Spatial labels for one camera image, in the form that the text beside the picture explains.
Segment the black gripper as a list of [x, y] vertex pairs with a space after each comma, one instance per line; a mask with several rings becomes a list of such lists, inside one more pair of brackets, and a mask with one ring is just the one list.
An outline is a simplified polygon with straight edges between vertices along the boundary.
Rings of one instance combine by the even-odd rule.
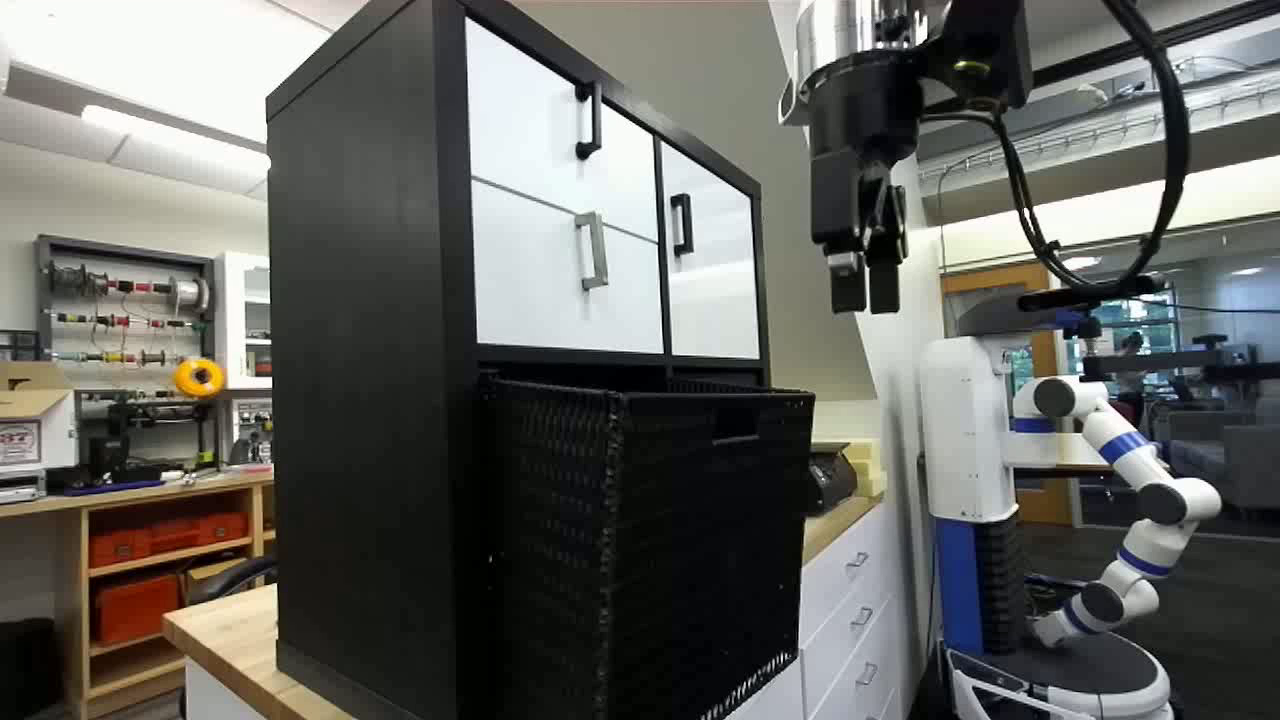
[[903, 211], [891, 167], [917, 154], [919, 86], [908, 61], [840, 61], [807, 86], [814, 240], [830, 251], [832, 314], [899, 314]]

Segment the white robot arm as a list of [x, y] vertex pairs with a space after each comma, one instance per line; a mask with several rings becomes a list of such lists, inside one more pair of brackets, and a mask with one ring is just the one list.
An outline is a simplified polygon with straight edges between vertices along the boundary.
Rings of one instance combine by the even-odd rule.
[[776, 119], [807, 142], [832, 314], [896, 314], [908, 232], [891, 172], [928, 126], [928, 86], [966, 114], [1022, 110], [1024, 0], [776, 0], [772, 18], [789, 68]]

